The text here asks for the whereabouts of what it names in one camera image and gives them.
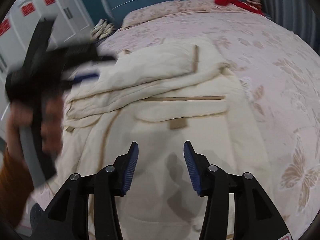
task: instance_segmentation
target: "floral pillow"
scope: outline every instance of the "floral pillow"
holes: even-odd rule
[[[122,28],[135,26],[163,16],[178,14],[180,3],[180,0],[161,2],[132,11],[124,18]]]
[[[202,11],[241,12],[245,10],[234,4],[228,4],[227,6],[217,5],[214,0],[184,0],[181,1],[179,11],[181,13],[189,13]]]

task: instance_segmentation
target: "white wardrobe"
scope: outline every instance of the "white wardrobe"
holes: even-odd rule
[[[40,18],[56,17],[49,47],[89,38],[93,22],[82,0],[16,0],[0,24],[0,137],[5,139],[8,102],[4,84],[11,67],[21,65]]]

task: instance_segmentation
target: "gray curtain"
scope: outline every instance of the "gray curtain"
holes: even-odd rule
[[[306,0],[262,0],[275,23],[293,31],[320,54],[320,22]]]

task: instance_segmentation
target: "metal screw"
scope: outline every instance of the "metal screw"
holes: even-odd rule
[[[113,172],[115,170],[115,167],[112,165],[109,165],[106,167],[106,172]]]
[[[250,172],[246,172],[246,173],[244,174],[244,177],[245,177],[246,179],[252,179],[252,178],[253,178],[253,175],[252,175]]]
[[[77,180],[77,179],[79,179],[79,174],[78,174],[78,173],[71,174],[70,179],[71,179],[71,180]]]
[[[218,167],[216,165],[210,165],[208,167],[209,171],[217,171],[218,170]]]

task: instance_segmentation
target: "garment sleeve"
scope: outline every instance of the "garment sleeve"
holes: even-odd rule
[[[0,215],[12,227],[17,227],[24,211],[25,204],[34,187],[30,173],[4,153],[3,167],[0,171]]]

